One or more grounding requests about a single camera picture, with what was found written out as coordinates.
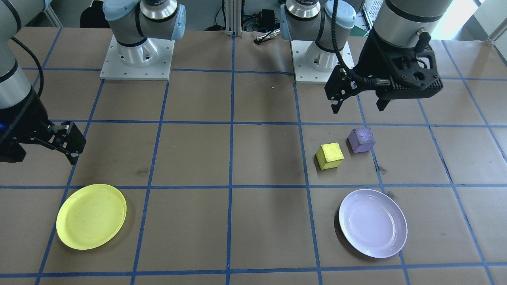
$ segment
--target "yellow cube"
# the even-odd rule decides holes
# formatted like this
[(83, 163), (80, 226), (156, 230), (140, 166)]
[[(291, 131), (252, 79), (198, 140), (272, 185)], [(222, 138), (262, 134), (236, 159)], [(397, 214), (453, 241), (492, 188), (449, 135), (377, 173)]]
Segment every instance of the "yellow cube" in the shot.
[(321, 145), (315, 155), (321, 170), (338, 167), (345, 160), (337, 142)]

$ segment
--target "white plate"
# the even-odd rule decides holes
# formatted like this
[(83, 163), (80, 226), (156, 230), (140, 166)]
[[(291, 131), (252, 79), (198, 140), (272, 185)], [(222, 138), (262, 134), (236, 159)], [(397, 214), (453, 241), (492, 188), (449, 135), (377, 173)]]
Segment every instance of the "white plate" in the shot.
[(407, 241), (407, 221), (387, 195), (371, 189), (356, 190), (343, 200), (338, 214), (343, 234), (361, 253), (387, 258)]

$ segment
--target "blue tape line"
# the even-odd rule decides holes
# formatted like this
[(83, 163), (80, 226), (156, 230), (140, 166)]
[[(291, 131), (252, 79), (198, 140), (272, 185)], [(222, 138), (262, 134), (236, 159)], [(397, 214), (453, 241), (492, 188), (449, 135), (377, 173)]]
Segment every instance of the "blue tape line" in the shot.
[(229, 185), (227, 200), (227, 257), (226, 257), (226, 280), (225, 284), (231, 283), (231, 239), (232, 239), (232, 181), (233, 181), (233, 153), (234, 153), (234, 74), (236, 65), (236, 39), (232, 36), (232, 59), (231, 59), (231, 132), (229, 135)]
[(312, 239), (313, 239), (313, 250), (315, 252), (315, 265), (317, 267), (317, 277), (319, 285), (322, 285), (322, 272), (320, 271), (320, 256), (318, 253), (318, 244), (317, 244), (317, 235), (315, 233), (315, 221), (313, 219), (313, 207), (312, 207), (312, 197), (310, 192), (310, 182), (308, 178), (308, 167), (306, 165), (306, 152), (305, 152), (305, 144), (303, 139), (303, 126), (301, 124), (301, 113), (299, 110), (299, 99), (298, 99), (298, 89), (296, 87), (296, 83), (293, 83), (294, 87), (294, 98), (296, 100), (296, 114), (298, 116), (298, 129), (299, 129), (299, 141), (301, 144), (301, 156), (303, 159), (303, 171), (305, 174), (305, 188), (306, 188), (306, 198), (308, 200), (308, 212), (310, 214), (310, 227), (312, 230)]
[(507, 262), (488, 262), (488, 266), (507, 266)]
[(190, 69), (190, 68), (173, 68), (172, 71), (185, 71), (185, 72), (218, 72), (218, 73), (231, 73), (231, 70), (220, 69)]
[(53, 44), (51, 45), (51, 48), (49, 49), (48, 56), (46, 56), (46, 59), (44, 60), (44, 63), (42, 64), (42, 68), (46, 68), (46, 64), (48, 63), (49, 57), (51, 56), (51, 53), (53, 52), (53, 49), (55, 48), (56, 42), (58, 41), (58, 38), (60, 37), (60, 34), (62, 32), (62, 28), (58, 29), (58, 33), (56, 33), (55, 40), (53, 41)]
[[(97, 95), (95, 96), (95, 101), (93, 103), (93, 107), (92, 107), (92, 110), (90, 111), (90, 116), (88, 117), (88, 123), (86, 124), (86, 128), (85, 128), (85, 131), (83, 132), (83, 136), (86, 138), (86, 135), (88, 134), (88, 129), (90, 127), (90, 124), (91, 124), (91, 120), (93, 118), (93, 114), (95, 113), (95, 108), (97, 106), (97, 102), (99, 100), (99, 97), (100, 97), (100, 93), (102, 91), (102, 87), (104, 85), (104, 80), (102, 80), (100, 82), (100, 86), (98, 88), (98, 91), (97, 91)], [(76, 165), (73, 165), (72, 166), (72, 169), (70, 170), (70, 174), (68, 176), (68, 180), (67, 180), (67, 185), (65, 186), (65, 190), (63, 191), (63, 195), (62, 195), (62, 199), (60, 201), (60, 206), (58, 207), (59, 209), (62, 207), (63, 203), (65, 202), (65, 200), (67, 199), (67, 195), (68, 195), (68, 191), (69, 191), (69, 188), (70, 188), (70, 183), (72, 181), (72, 178), (74, 177), (74, 172), (76, 171)], [(56, 233), (56, 219), (55, 219), (55, 223), (53, 225), (53, 229), (51, 230), (51, 234), (49, 236), (49, 240), (48, 240), (48, 244), (46, 245), (46, 250), (44, 252), (44, 256), (42, 258), (42, 261), (41, 261), (41, 266), (39, 268), (39, 276), (37, 277), (37, 279), (35, 280), (35, 285), (39, 285), (39, 283), (41, 282), (41, 275), (42, 273), (44, 272), (44, 268), (46, 267), (46, 262), (48, 260), (48, 256), (49, 256), (49, 251), (51, 249), (51, 245), (53, 244), (53, 240), (54, 240), (54, 237), (55, 237), (55, 233)]]
[[(365, 117), (365, 113), (363, 111), (363, 105), (361, 104), (361, 99), (359, 98), (359, 96), (356, 96), (356, 98), (357, 98), (357, 105), (359, 106), (359, 112), (361, 113), (361, 118), (363, 119), (363, 124), (364, 124), (365, 127), (368, 127), (370, 124), (368, 124), (366, 122), (366, 117)], [(382, 181), (382, 175), (380, 173), (380, 167), (379, 167), (379, 164), (378, 164), (378, 161), (377, 161), (377, 156), (375, 154), (375, 150), (372, 149), (371, 153), (372, 153), (373, 163), (375, 165), (375, 171), (377, 172), (377, 178), (378, 178), (378, 181), (379, 181), (380, 189), (381, 189), (382, 193), (385, 194), (385, 187), (384, 187), (384, 183)], [(400, 262), (402, 264), (402, 269), (403, 269), (403, 275), (405, 277), (405, 282), (407, 283), (407, 285), (410, 285), (409, 274), (408, 274), (408, 271), (407, 271), (407, 267), (405, 265), (405, 259), (403, 258), (403, 250), (400, 250), (400, 252), (398, 253), (398, 256), (400, 257)]]
[[(53, 49), (56, 45), (56, 41), (58, 40), (58, 38), (60, 37), (60, 33), (62, 32), (62, 28), (59, 28), (58, 29), (58, 33), (56, 33), (56, 36), (55, 36), (55, 40), (53, 41), (53, 44), (51, 45), (51, 48), (49, 49), (49, 52), (48, 54), (46, 55), (46, 59), (44, 59), (44, 62), (42, 64), (42, 69), (44, 70), (44, 68), (46, 67), (46, 63), (48, 63), (48, 60), (49, 60), (49, 57), (51, 56), (51, 53), (53, 52)], [(37, 77), (35, 78), (34, 82), (33, 82), (33, 87), (35, 88), (35, 86), (37, 85), (37, 82), (39, 82), (39, 79), (41, 78), (41, 75), (40, 74), (37, 74)]]
[[(507, 262), (487, 263), (487, 266), (507, 266)], [(480, 262), (475, 263), (434, 263), (434, 264), (410, 264), (408, 269), (425, 268), (466, 268), (482, 267)], [(399, 270), (402, 265), (380, 265), (380, 266), (347, 266), (347, 267), (321, 267), (320, 271), (375, 271), (375, 270)], [(119, 271), (119, 272), (51, 272), (51, 273), (0, 273), (0, 278), (35, 278), (35, 277), (105, 277), (105, 276), (165, 276), (165, 275), (217, 275), (227, 274), (227, 270), (168, 270), (168, 271)], [(316, 267), (306, 268), (273, 268), (273, 269), (231, 269), (230, 274), (249, 273), (283, 273), (283, 272), (317, 272)]]
[(322, 271), (366, 271), (402, 269), (401, 265), (323, 267)]
[(482, 263), (440, 263), (440, 264), (412, 264), (407, 265), (409, 269), (423, 269), (423, 268), (450, 268), (450, 267), (482, 267)]
[(44, 70), (50, 71), (96, 71), (99, 72), (100, 68), (58, 68), (58, 67), (46, 67)]
[[(51, 119), (52, 122), (61, 123), (73, 121), (77, 123), (87, 123), (83, 119)], [(210, 124), (210, 125), (229, 125), (230, 121), (170, 121), (170, 120), (92, 120), (92, 123), (124, 123), (124, 124)], [(298, 122), (233, 122), (235, 125), (298, 125)], [(302, 122), (306, 126), (363, 126), (364, 123), (338, 123), (338, 122)], [(387, 126), (387, 127), (427, 127), (426, 124), (391, 124), (391, 123), (368, 123), (368, 126)], [(458, 125), (458, 124), (430, 124), (432, 127), (444, 128), (507, 128), (507, 125)]]
[[(164, 112), (165, 112), (165, 106), (167, 104), (167, 94), (169, 93), (169, 82), (165, 85), (165, 92), (164, 92), (164, 100), (162, 101), (162, 108), (160, 110), (160, 121), (164, 118)], [(152, 157), (152, 164), (150, 167), (150, 176), (148, 177), (148, 187), (146, 189), (146, 196), (144, 198), (144, 208), (142, 210), (142, 219), (141, 219), (141, 227), (139, 230), (139, 238), (137, 239), (137, 248), (135, 251), (135, 257), (134, 257), (134, 265), (132, 267), (132, 272), (137, 271), (137, 265), (139, 263), (139, 255), (141, 252), (141, 245), (142, 245), (142, 237), (144, 234), (144, 225), (146, 223), (146, 216), (148, 213), (148, 203), (150, 201), (150, 192), (151, 192), (151, 186), (153, 181), (153, 173), (155, 171), (155, 163), (157, 161), (157, 152), (158, 152), (158, 145), (160, 142), (160, 133), (162, 132), (162, 123), (159, 123), (158, 129), (157, 129), (157, 137), (155, 139), (155, 146), (153, 148), (153, 157)], [(132, 276), (130, 279), (130, 284), (135, 284), (135, 275)]]
[(236, 73), (248, 73), (248, 74), (283, 74), (283, 75), (294, 76), (294, 73), (292, 73), (292, 72), (278, 72), (278, 71), (258, 72), (258, 71), (250, 71), (250, 70), (237, 70)]
[(507, 81), (507, 79), (503, 78), (463, 78), (463, 79), (470, 81)]
[(235, 125), (297, 125), (297, 122), (234, 122)]
[(217, 275), (225, 274), (225, 270), (174, 270), (174, 271), (138, 271), (136, 276), (163, 275)]
[(440, 157), (440, 160), (442, 161), (442, 164), (444, 166), (444, 169), (445, 169), (445, 172), (446, 172), (446, 175), (447, 175), (447, 178), (449, 179), (449, 182), (451, 183), (451, 187), (452, 187), (452, 191), (454, 192), (454, 196), (456, 197), (456, 201), (458, 203), (458, 206), (459, 206), (459, 209), (461, 210), (461, 214), (463, 215), (463, 218), (465, 219), (465, 223), (466, 223), (466, 227), (468, 228), (468, 231), (470, 233), (470, 236), (472, 238), (472, 241), (474, 242), (474, 245), (476, 247), (476, 250), (477, 250), (477, 253), (479, 254), (479, 257), (481, 259), (481, 262), (484, 266), (484, 270), (486, 271), (486, 274), (488, 275), (488, 279), (491, 283), (491, 285), (494, 285), (494, 282), (493, 282), (493, 278), (491, 277), (491, 274), (489, 272), (489, 269), (486, 265), (486, 261), (484, 260), (484, 256), (482, 255), (482, 251), (479, 247), (479, 244), (477, 243), (477, 239), (474, 235), (474, 231), (472, 230), (472, 227), (470, 225), (470, 222), (468, 221), (468, 217), (466, 216), (466, 212), (465, 212), (465, 209), (463, 208), (463, 204), (461, 204), (461, 200), (459, 198), (459, 195), (458, 195), (458, 191), (456, 190), (456, 186), (452, 180), (452, 177), (451, 177), (451, 173), (449, 172), (449, 168), (447, 167), (447, 164), (445, 162), (445, 159), (444, 159), (444, 155), (442, 154), (442, 151), (440, 150), (440, 147), (439, 147), (439, 144), (437, 142), (437, 138), (435, 137), (435, 134), (433, 133), (433, 130), (431, 129), (430, 125), (429, 125), (429, 122), (428, 122), (428, 117), (426, 116), (426, 112), (424, 111), (424, 108), (421, 104), (421, 100), (420, 99), (417, 99), (417, 102), (419, 104), (419, 108), (421, 109), (421, 112), (422, 112), (422, 115), (424, 117), (424, 120), (426, 121), (426, 123), (428, 124), (428, 130), (429, 130), (429, 134), (431, 135), (431, 139), (433, 139), (433, 143), (435, 145), (435, 148), (437, 149), (437, 152), (439, 154), (439, 157)]

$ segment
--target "bolt hole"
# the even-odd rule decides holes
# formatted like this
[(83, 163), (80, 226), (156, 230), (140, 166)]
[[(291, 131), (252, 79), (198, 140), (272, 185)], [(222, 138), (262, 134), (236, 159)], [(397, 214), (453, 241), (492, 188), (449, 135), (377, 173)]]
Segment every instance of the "bolt hole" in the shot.
[(416, 72), (416, 73), (414, 73), (414, 77), (415, 77), (415, 79), (417, 79), (419, 81), (423, 81), (424, 80), (424, 74), (422, 72)]

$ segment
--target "white crate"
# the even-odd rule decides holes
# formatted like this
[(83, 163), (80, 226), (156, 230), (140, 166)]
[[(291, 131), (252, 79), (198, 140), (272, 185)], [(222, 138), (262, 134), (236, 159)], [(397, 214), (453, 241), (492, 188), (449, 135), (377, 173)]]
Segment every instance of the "white crate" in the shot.
[(365, 1), (365, 10), (368, 13), (371, 21), (375, 21), (377, 19), (377, 15), (379, 14), (380, 7), (384, 3), (384, 0), (366, 0)]

